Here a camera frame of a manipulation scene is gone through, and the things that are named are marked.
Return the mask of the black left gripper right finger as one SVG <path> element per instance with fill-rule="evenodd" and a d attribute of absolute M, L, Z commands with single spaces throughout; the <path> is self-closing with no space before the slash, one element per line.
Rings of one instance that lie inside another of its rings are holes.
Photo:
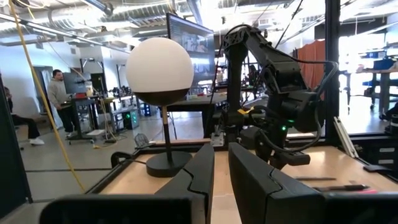
<path fill-rule="evenodd" d="M 237 143 L 229 171 L 242 224 L 325 224 L 325 198 Z"/>

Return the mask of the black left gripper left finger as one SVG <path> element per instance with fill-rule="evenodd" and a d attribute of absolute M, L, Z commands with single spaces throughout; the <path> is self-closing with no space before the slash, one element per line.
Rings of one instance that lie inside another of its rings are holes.
<path fill-rule="evenodd" d="M 156 191 L 167 198 L 161 224 L 211 224 L 215 152 L 205 144 L 178 174 Z"/>

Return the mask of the black gel pen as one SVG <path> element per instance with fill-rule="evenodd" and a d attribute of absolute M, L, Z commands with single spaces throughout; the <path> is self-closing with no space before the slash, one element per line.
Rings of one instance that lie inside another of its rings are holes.
<path fill-rule="evenodd" d="M 362 191 L 369 188 L 367 185 L 363 184 L 351 184 L 351 185 L 335 185 L 328 187 L 313 187 L 314 189 L 321 192 L 329 192 L 329 191 Z"/>

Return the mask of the silver aluminium extrusion bar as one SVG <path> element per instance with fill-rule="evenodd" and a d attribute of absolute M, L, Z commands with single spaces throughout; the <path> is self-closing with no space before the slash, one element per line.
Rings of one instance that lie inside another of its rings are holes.
<path fill-rule="evenodd" d="M 342 147 L 345 150 L 345 153 L 352 158 L 359 158 L 357 150 L 351 138 L 349 137 L 349 134 L 347 133 L 343 123 L 341 122 L 340 118 L 335 116 L 333 118 L 333 124 L 341 141 Z"/>

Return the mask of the black table edge clamp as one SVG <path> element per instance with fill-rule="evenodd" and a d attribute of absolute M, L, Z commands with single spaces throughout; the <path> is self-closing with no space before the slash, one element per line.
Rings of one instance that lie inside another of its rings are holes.
<path fill-rule="evenodd" d="M 114 152 L 111 155 L 111 167 L 115 168 L 117 166 L 128 166 L 133 162 L 146 164 L 146 162 L 137 160 L 139 156 L 140 154 L 137 153 Z"/>

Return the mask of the orange curtain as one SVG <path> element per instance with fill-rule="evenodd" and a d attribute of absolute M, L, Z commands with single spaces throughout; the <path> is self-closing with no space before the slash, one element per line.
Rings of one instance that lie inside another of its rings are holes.
<path fill-rule="evenodd" d="M 297 49 L 297 58 L 308 61 L 325 61 L 325 41 L 316 40 Z M 324 76 L 324 64 L 300 63 L 303 79 L 307 86 L 314 89 Z"/>

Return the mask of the white globe lamp black base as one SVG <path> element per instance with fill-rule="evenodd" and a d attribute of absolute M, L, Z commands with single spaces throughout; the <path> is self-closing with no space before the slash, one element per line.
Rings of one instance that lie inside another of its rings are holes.
<path fill-rule="evenodd" d="M 193 82 L 193 65 L 187 51 L 175 41 L 154 37 L 134 47 L 127 58 L 126 79 L 132 92 L 162 112 L 165 152 L 146 162 L 153 177 L 173 177 L 192 158 L 171 149 L 167 107 L 182 100 Z"/>

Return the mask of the black standing desk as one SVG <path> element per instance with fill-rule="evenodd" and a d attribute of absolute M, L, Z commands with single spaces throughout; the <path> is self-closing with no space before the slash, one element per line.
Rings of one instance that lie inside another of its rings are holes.
<path fill-rule="evenodd" d="M 97 122 L 93 119 L 95 112 L 95 101 L 90 98 L 70 98 L 61 104 L 61 115 L 63 127 L 68 136 L 66 137 L 69 145 L 73 141 L 96 141 L 92 133 L 97 127 Z"/>

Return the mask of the standing person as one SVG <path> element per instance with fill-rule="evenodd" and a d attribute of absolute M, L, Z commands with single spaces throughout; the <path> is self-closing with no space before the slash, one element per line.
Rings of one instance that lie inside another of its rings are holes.
<path fill-rule="evenodd" d="M 75 112 L 72 105 L 68 103 L 71 94 L 66 91 L 63 72 L 59 69 L 55 69 L 52 72 L 52 78 L 47 86 L 47 96 L 57 110 L 65 129 L 66 137 L 72 137 L 77 129 Z"/>

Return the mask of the seated person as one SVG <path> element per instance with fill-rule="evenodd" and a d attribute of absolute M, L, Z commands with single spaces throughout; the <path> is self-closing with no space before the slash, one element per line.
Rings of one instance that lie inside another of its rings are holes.
<path fill-rule="evenodd" d="M 40 133 L 37 128 L 36 122 L 32 118 L 26 118 L 19 116 L 18 114 L 15 114 L 13 112 L 13 101 L 12 101 L 12 95 L 7 87 L 4 87 L 4 92 L 6 94 L 6 99 L 9 105 L 9 112 L 11 114 L 13 123 L 15 126 L 20 126 L 20 125 L 27 125 L 28 127 L 28 140 L 31 145 L 34 146 L 40 146 L 44 145 L 44 141 L 41 140 L 40 138 Z"/>

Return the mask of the black curtain partition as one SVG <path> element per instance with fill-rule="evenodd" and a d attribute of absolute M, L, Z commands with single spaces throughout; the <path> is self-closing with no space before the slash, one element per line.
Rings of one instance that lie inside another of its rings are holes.
<path fill-rule="evenodd" d="M 0 219 L 31 201 L 16 130 L 0 75 Z"/>

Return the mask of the black frame upright post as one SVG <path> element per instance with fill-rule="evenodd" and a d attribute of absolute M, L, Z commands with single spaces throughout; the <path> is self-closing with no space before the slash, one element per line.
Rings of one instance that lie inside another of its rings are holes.
<path fill-rule="evenodd" d="M 334 64 L 326 66 L 329 80 L 326 84 L 326 125 L 325 141 L 337 145 L 339 137 L 333 124 L 333 118 L 339 115 L 338 59 L 340 38 L 340 0 L 325 0 L 325 53 L 328 61 Z"/>

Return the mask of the large wall display screen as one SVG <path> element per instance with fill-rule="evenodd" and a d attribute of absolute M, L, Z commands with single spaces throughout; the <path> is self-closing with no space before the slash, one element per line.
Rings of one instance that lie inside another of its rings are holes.
<path fill-rule="evenodd" d="M 204 85 L 215 76 L 214 32 L 204 26 L 167 13 L 168 38 L 179 43 L 189 54 L 194 76 L 193 86 Z"/>

